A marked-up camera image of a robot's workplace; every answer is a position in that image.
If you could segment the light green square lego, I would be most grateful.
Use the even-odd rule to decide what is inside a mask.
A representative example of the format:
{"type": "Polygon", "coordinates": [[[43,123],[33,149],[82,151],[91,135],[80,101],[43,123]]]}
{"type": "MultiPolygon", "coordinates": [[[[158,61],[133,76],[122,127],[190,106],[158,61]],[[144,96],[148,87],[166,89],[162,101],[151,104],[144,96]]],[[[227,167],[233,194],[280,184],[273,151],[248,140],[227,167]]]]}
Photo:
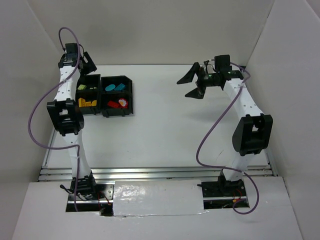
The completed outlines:
{"type": "Polygon", "coordinates": [[[78,91],[82,91],[82,90],[85,90],[86,88],[87,88],[86,85],[80,84],[80,85],[77,87],[77,90],[78,90],[78,91]]]}

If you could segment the teal oval lego brick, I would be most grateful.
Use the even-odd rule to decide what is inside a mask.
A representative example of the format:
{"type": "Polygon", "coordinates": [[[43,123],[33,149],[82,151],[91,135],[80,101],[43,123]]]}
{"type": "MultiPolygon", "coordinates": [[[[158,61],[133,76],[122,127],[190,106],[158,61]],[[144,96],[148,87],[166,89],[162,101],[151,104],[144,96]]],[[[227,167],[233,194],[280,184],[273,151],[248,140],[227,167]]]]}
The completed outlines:
{"type": "Polygon", "coordinates": [[[110,84],[105,88],[106,92],[110,92],[113,91],[116,88],[116,86],[114,84],[110,84]]]}

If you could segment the teal long lego brick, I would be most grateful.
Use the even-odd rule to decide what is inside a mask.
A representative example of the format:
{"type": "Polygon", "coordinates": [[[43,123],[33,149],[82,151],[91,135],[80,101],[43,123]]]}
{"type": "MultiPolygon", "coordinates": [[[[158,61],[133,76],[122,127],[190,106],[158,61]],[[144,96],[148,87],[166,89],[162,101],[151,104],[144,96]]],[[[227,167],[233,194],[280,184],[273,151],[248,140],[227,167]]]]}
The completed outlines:
{"type": "Polygon", "coordinates": [[[126,85],[123,83],[120,83],[117,87],[114,88],[115,91],[122,91],[126,88],[126,85]]]}

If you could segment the yellow oval lego brick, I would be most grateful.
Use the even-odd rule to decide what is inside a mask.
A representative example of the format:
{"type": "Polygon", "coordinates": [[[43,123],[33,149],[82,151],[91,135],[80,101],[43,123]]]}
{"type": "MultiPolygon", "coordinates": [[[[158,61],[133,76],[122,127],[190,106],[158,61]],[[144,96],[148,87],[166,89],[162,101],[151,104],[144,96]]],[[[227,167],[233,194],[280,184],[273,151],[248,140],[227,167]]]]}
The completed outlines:
{"type": "Polygon", "coordinates": [[[93,100],[93,101],[91,102],[91,106],[92,106],[92,107],[96,107],[96,106],[97,106],[97,100],[93,100]]]}

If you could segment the yellow curved lego top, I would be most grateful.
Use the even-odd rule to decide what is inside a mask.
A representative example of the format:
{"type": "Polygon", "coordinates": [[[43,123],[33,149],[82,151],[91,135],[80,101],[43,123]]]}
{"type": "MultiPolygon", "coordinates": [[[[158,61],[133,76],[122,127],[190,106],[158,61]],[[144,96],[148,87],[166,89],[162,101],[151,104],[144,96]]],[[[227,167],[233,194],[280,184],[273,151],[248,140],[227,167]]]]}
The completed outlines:
{"type": "Polygon", "coordinates": [[[91,107],[91,106],[92,106],[92,102],[91,102],[91,101],[86,102],[86,103],[85,103],[85,106],[86,106],[86,107],[91,107]]]}

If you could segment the red long lego brick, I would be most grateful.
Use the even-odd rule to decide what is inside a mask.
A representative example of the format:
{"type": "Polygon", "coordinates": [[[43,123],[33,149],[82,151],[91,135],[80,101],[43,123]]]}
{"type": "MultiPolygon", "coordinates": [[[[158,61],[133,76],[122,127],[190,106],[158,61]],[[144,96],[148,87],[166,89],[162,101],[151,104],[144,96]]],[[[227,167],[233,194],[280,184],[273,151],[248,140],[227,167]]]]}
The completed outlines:
{"type": "Polygon", "coordinates": [[[118,102],[110,100],[110,101],[107,102],[107,106],[109,108],[115,108],[116,109],[116,108],[120,107],[120,104],[118,102]]]}

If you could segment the red flower print lego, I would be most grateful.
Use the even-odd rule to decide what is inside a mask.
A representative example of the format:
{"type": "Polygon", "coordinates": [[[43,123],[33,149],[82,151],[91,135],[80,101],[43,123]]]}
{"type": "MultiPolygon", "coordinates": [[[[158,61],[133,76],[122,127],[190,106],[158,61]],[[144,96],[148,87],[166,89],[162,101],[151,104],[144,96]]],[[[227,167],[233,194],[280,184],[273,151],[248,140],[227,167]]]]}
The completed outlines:
{"type": "Polygon", "coordinates": [[[129,102],[125,98],[120,98],[118,103],[121,108],[128,108],[129,102]]]}

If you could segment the yellow lego plate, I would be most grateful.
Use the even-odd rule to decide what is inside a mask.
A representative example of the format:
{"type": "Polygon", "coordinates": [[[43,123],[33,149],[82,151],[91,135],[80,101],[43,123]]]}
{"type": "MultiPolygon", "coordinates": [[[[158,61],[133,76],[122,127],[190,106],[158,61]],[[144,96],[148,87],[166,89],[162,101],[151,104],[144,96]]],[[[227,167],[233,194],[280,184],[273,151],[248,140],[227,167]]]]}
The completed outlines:
{"type": "Polygon", "coordinates": [[[86,100],[85,100],[84,98],[80,97],[80,98],[78,99],[78,106],[79,106],[80,108],[86,107],[86,100]]]}

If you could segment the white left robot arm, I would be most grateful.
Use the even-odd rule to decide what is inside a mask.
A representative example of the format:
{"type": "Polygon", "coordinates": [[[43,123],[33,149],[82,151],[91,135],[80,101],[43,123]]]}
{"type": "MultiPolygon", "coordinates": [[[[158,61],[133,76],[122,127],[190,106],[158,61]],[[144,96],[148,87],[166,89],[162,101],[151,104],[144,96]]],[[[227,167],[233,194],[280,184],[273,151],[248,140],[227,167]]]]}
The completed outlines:
{"type": "Polygon", "coordinates": [[[58,62],[60,85],[53,101],[46,104],[47,111],[57,132],[69,146],[72,180],[67,190],[82,199],[97,196],[97,184],[86,159],[82,140],[84,116],[76,101],[77,83],[82,76],[83,57],[76,43],[67,43],[58,62]]]}

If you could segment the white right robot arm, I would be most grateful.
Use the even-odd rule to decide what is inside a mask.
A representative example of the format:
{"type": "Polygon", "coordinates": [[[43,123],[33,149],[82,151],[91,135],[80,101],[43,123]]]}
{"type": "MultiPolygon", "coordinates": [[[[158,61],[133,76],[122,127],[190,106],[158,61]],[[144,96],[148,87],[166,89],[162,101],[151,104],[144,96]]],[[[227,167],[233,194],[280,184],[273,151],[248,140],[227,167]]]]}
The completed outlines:
{"type": "Polygon", "coordinates": [[[231,99],[230,105],[214,123],[215,127],[231,108],[235,109],[239,119],[232,135],[235,159],[230,166],[221,169],[217,180],[219,191],[227,195],[240,190],[249,163],[268,147],[273,118],[263,113],[249,93],[246,82],[250,73],[232,63],[228,54],[215,56],[203,64],[195,62],[177,84],[191,83],[194,77],[197,77],[196,87],[185,97],[202,100],[207,88],[220,87],[231,99]]]}

